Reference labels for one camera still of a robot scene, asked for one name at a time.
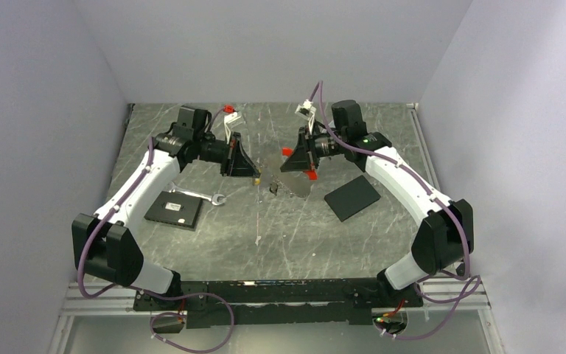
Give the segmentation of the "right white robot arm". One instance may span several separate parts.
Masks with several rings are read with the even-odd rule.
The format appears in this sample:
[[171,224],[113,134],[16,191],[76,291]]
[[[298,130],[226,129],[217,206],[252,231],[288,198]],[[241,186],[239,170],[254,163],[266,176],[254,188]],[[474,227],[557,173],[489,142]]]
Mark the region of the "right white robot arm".
[[405,162],[381,133],[368,132],[360,105],[343,100],[332,105],[331,123],[319,123],[312,100],[299,104],[295,113],[307,121],[298,131],[293,149],[282,149],[281,172],[301,172],[317,179],[322,159],[343,155],[362,172],[380,182],[418,223],[409,252],[382,270],[377,298],[394,306],[405,289],[462,260],[469,276],[469,256],[474,250],[473,210],[464,199],[454,201],[424,180]]

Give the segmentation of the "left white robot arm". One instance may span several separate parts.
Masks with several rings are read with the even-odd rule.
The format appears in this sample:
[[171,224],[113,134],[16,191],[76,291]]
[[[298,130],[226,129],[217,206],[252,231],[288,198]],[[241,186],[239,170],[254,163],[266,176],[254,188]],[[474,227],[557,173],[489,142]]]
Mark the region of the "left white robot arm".
[[165,310],[181,303],[181,275],[146,260],[135,233],[162,190],[195,160],[218,164],[225,177],[260,177],[241,134],[233,130],[245,122],[242,114],[229,105],[218,112],[224,116],[223,139],[212,133],[216,114],[182,105],[168,131],[147,138],[141,162],[114,196],[92,214],[73,220],[77,285],[85,298],[100,295],[85,289],[84,277],[91,275],[107,280],[110,288],[119,285],[149,294]]

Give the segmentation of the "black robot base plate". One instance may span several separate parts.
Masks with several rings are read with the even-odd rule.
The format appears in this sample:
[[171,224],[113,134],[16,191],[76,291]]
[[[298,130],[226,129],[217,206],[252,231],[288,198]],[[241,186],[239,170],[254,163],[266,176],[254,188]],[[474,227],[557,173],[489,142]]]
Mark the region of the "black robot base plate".
[[420,308],[412,286],[386,290],[374,277],[317,280],[184,281],[186,301],[173,305],[137,293],[133,309],[140,313],[186,311],[189,329],[226,325],[277,325],[345,322],[368,325],[381,310]]

